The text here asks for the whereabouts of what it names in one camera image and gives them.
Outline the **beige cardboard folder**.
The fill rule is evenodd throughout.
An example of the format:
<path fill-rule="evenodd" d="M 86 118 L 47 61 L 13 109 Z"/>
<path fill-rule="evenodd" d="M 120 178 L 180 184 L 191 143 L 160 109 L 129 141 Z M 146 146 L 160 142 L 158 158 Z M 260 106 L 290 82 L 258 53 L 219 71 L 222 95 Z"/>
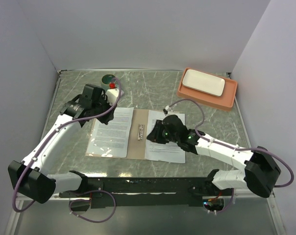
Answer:
<path fill-rule="evenodd" d="M 130 128 L 130 135 L 128 138 L 127 156 L 122 159 L 132 160 L 146 160 L 145 149 L 146 149 L 146 137 L 147 137 L 147 123 L 148 123 L 148 112 L 146 109 L 135 109 L 133 108 L 132 124 Z M 137 140 L 138 125 L 145 125 L 144 137 L 141 141 Z"/>

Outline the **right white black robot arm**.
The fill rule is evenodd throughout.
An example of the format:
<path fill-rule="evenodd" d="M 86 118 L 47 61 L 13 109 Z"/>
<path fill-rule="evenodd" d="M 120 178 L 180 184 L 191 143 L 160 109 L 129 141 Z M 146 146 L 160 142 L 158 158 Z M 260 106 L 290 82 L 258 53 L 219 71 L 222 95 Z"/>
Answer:
<path fill-rule="evenodd" d="M 268 198 L 281 170 L 270 152 L 264 148 L 243 148 L 188 129 L 176 115 L 157 120 L 147 140 L 157 144 L 173 142 L 185 152 L 204 155 L 224 162 L 233 170 L 212 170 L 205 183 L 211 195 L 228 188 L 249 189 L 257 196 Z"/>

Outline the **single white printed sheet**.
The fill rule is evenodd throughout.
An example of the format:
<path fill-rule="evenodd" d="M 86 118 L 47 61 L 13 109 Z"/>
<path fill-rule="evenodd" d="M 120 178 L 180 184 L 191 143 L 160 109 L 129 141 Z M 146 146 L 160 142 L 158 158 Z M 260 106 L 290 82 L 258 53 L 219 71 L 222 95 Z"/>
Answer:
<path fill-rule="evenodd" d="M 133 108 L 116 108 L 114 119 L 102 124 L 94 120 L 86 156 L 126 158 Z"/>

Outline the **white printed paper sheets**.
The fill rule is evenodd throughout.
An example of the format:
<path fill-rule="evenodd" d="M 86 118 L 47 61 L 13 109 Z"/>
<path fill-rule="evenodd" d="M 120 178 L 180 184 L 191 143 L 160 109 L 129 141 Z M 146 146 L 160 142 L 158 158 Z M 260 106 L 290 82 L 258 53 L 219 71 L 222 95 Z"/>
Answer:
<path fill-rule="evenodd" d="M 156 120 L 165 117 L 162 111 L 149 110 L 147 123 L 147 136 L 153 130 Z M 151 161 L 163 161 L 169 163 L 184 164 L 185 152 L 175 143 L 158 144 L 146 140 L 145 159 Z"/>

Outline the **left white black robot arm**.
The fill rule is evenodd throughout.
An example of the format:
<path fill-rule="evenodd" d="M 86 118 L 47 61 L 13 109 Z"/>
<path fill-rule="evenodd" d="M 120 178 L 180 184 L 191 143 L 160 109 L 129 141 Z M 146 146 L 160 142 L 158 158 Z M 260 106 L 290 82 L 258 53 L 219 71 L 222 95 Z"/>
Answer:
<path fill-rule="evenodd" d="M 86 84 L 83 92 L 65 103 L 40 143 L 20 162 L 12 161 L 8 173 L 14 189 L 12 203 L 20 193 L 35 202 L 45 203 L 55 193 L 71 191 L 78 197 L 88 191 L 88 177 L 72 170 L 66 174 L 50 175 L 49 171 L 69 139 L 86 122 L 97 119 L 108 124 L 120 100 L 120 89 Z"/>

